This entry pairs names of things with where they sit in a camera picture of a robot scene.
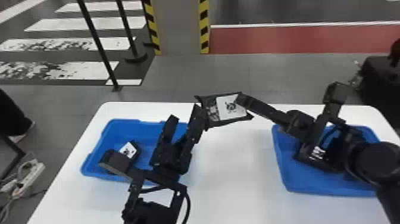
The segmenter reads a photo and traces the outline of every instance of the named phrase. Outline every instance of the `printed label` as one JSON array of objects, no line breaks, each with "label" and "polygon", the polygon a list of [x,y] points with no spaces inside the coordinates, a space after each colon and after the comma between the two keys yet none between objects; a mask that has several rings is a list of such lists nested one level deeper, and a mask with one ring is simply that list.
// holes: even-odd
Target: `printed label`
[{"label": "printed label", "polygon": [[221,120],[235,119],[247,115],[244,107],[234,103],[237,97],[237,94],[217,97],[217,108]]},{"label": "printed label", "polygon": [[126,143],[121,149],[120,153],[126,155],[128,158],[132,158],[138,150],[130,143]]}]

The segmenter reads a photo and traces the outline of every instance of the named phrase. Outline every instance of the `crosswalk stripe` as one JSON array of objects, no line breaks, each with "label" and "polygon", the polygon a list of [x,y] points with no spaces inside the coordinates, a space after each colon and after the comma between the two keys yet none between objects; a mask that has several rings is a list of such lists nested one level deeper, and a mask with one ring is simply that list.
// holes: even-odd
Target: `crosswalk stripe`
[{"label": "crosswalk stripe", "polygon": [[[117,82],[121,86],[139,86],[142,83],[142,79],[117,79]],[[113,82],[108,79],[105,85],[112,86]]]},{"label": "crosswalk stripe", "polygon": [[19,15],[26,10],[31,9],[32,7],[37,6],[38,4],[44,2],[45,0],[25,0],[20,2],[12,7],[7,8],[0,12],[0,24],[4,23],[5,21],[13,18],[16,15]]},{"label": "crosswalk stripe", "polygon": [[[141,29],[146,24],[144,16],[128,17],[131,29]],[[120,17],[95,17],[92,18],[97,30],[123,29]],[[59,30],[87,30],[84,18],[44,18],[25,29],[26,32],[34,31],[59,31]]]},{"label": "crosswalk stripe", "polygon": [[[110,61],[112,69],[118,61]],[[107,80],[108,73],[99,61],[73,61],[66,63],[0,61],[0,79],[68,79],[68,80]]]},{"label": "crosswalk stripe", "polygon": [[[129,41],[125,37],[100,38],[100,41],[106,51],[129,49]],[[97,51],[97,47],[92,38],[9,39],[0,44],[0,51],[9,52],[64,50]]]},{"label": "crosswalk stripe", "polygon": [[[117,3],[112,2],[87,2],[85,3],[89,12],[96,11],[118,11]],[[125,10],[142,10],[142,3],[140,1],[124,1]],[[71,13],[80,12],[78,3],[67,3],[63,7],[56,10],[56,13]]]}]

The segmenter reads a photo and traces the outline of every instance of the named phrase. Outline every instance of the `power strip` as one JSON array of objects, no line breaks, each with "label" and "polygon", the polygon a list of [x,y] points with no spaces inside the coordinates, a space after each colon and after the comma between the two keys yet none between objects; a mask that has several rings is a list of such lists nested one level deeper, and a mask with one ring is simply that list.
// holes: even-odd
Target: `power strip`
[{"label": "power strip", "polygon": [[36,163],[30,168],[30,173],[19,183],[17,183],[17,188],[12,192],[11,196],[14,199],[22,197],[28,187],[32,186],[35,180],[42,174],[45,170],[45,165],[43,163]]}]

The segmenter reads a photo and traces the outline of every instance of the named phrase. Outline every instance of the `robotic arm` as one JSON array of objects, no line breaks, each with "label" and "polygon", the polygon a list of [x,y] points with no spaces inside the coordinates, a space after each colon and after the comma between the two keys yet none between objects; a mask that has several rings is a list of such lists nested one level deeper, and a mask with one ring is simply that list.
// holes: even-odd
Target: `robotic arm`
[{"label": "robotic arm", "polygon": [[[293,155],[295,160],[327,172],[347,172],[372,184],[391,224],[399,224],[400,147],[389,142],[369,144],[359,130],[338,118],[349,89],[342,83],[329,85],[323,98],[325,108],[315,120],[300,111],[277,111],[244,94],[235,103],[279,124],[284,133],[299,139],[301,146]],[[336,127],[323,136],[327,122]],[[339,136],[324,148],[326,138],[335,131]]]}]

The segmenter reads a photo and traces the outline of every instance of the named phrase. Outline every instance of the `hazard stripe tape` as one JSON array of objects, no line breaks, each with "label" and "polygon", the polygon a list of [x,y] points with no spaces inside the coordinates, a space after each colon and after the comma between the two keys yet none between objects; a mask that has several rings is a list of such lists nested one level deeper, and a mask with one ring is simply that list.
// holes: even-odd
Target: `hazard stripe tape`
[{"label": "hazard stripe tape", "polygon": [[202,54],[210,51],[210,20],[208,18],[208,0],[199,1],[200,50]]},{"label": "hazard stripe tape", "polygon": [[142,0],[142,4],[154,52],[156,55],[161,55],[160,37],[158,36],[157,24],[155,22],[154,9],[151,0]]}]

